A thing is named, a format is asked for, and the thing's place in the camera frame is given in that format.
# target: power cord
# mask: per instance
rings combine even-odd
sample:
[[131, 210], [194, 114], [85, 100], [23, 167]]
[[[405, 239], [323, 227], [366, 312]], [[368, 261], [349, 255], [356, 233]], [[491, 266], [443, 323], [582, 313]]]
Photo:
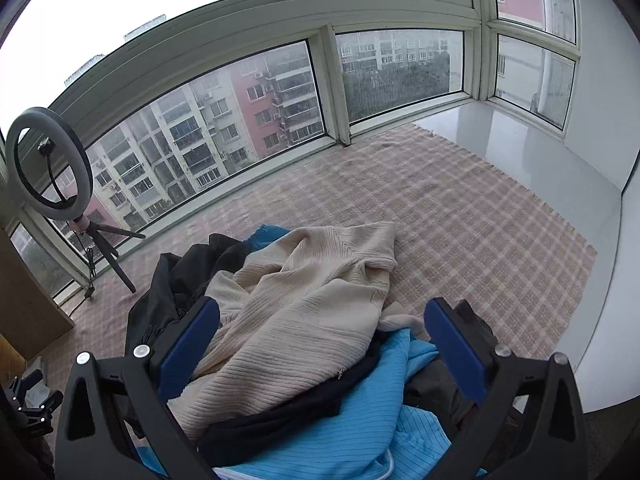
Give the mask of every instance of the power cord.
[[[39, 151], [43, 150], [43, 151], [40, 151], [40, 153], [44, 153], [45, 158], [47, 159], [47, 171], [49, 171], [49, 179], [51, 180], [51, 184], [53, 185], [53, 189], [56, 190], [56, 193], [60, 197], [60, 200], [62, 200], [63, 202], [66, 202], [66, 197], [60, 191], [60, 188], [58, 187], [58, 184], [56, 183], [56, 179], [53, 178], [53, 170], [51, 169], [51, 152], [53, 150], [52, 144], [53, 144], [52, 141], [47, 139], [43, 144], [41, 144], [38, 147], [38, 150]], [[76, 309], [78, 309], [78, 307], [80, 305], [82, 305], [86, 300], [88, 300], [91, 297], [91, 295], [95, 292], [95, 287], [94, 287], [94, 279], [95, 279], [94, 248], [85, 247], [84, 244], [82, 243], [82, 240], [80, 239], [80, 236], [78, 235], [78, 233], [75, 230], [73, 230], [73, 231], [74, 231], [74, 234], [76, 235], [76, 238], [78, 239], [78, 243], [80, 244], [80, 246], [82, 247], [82, 250], [84, 251], [84, 255], [86, 256], [87, 264], [88, 264], [88, 267], [89, 267], [89, 287], [84, 292], [84, 300], [82, 300], [78, 305], [76, 305], [74, 307], [74, 309], [71, 311], [71, 313], [69, 313], [69, 317], [71, 316], [71, 314], [73, 314], [76, 311]]]

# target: metal bolt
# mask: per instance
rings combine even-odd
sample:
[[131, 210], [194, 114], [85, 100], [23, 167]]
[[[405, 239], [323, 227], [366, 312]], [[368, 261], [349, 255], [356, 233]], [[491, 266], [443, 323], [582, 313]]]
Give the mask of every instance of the metal bolt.
[[562, 352], [556, 352], [554, 354], [554, 361], [562, 366], [569, 364], [569, 358]]
[[498, 357], [509, 357], [511, 355], [511, 348], [504, 343], [500, 343], [495, 346], [494, 352]]
[[89, 352], [80, 352], [78, 354], [78, 357], [76, 357], [76, 363], [78, 363], [79, 365], [83, 365], [85, 363], [88, 363], [89, 359], [91, 359], [91, 355], [89, 354]]
[[143, 358], [149, 355], [151, 348], [148, 345], [138, 345], [133, 349], [133, 355], [138, 358]]

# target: beige knit sweater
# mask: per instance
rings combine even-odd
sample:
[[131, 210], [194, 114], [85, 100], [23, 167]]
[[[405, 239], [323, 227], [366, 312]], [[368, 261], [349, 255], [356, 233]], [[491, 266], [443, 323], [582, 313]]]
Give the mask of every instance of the beige knit sweater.
[[296, 229], [218, 272], [206, 295], [221, 327], [192, 381], [169, 407], [196, 440], [209, 424], [259, 413], [336, 376], [365, 354], [374, 330], [419, 329], [399, 305], [385, 309], [394, 224]]

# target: plaid rug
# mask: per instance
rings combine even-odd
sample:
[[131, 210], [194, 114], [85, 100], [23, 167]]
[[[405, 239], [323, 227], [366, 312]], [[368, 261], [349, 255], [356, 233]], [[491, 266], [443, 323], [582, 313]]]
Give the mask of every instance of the plaid rug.
[[582, 296], [596, 251], [530, 190], [479, 157], [406, 124], [327, 153], [224, 206], [189, 218], [123, 261], [135, 295], [110, 270], [76, 327], [51, 344], [47, 384], [64, 390], [78, 352], [122, 355], [127, 314], [160, 253], [183, 254], [212, 232], [243, 239], [260, 224], [396, 223], [388, 301], [421, 316], [427, 300], [466, 298], [517, 355], [546, 358]]

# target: ring light stand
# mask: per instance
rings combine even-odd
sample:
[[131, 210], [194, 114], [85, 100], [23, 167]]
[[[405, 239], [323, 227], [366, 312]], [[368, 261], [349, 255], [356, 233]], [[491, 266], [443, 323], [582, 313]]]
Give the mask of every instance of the ring light stand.
[[[48, 138], [38, 146], [40, 155], [47, 159], [47, 169], [54, 188], [60, 196], [59, 202], [52, 202], [38, 193], [25, 177], [20, 158], [18, 157], [18, 140], [21, 131], [33, 128], [42, 132]], [[58, 148], [69, 161], [73, 171], [78, 194], [65, 198], [56, 185], [51, 171], [50, 154], [53, 149]], [[100, 232], [114, 233], [117, 235], [131, 236], [134, 238], [145, 238], [145, 235], [112, 227], [110, 225], [97, 224], [84, 216], [84, 212], [89, 205], [89, 200], [94, 193], [94, 178], [89, 164], [89, 158], [80, 139], [71, 126], [63, 121], [57, 113], [48, 108], [34, 107], [21, 113], [9, 127], [6, 136], [6, 164], [9, 176], [10, 189], [19, 193], [19, 198], [31, 206], [38, 213], [52, 220], [65, 220], [70, 222], [70, 226], [76, 233], [87, 234], [100, 249], [100, 252], [107, 259], [116, 274], [129, 288], [131, 292], [136, 291], [136, 287], [124, 273], [116, 261], [118, 251], [100, 234]]]

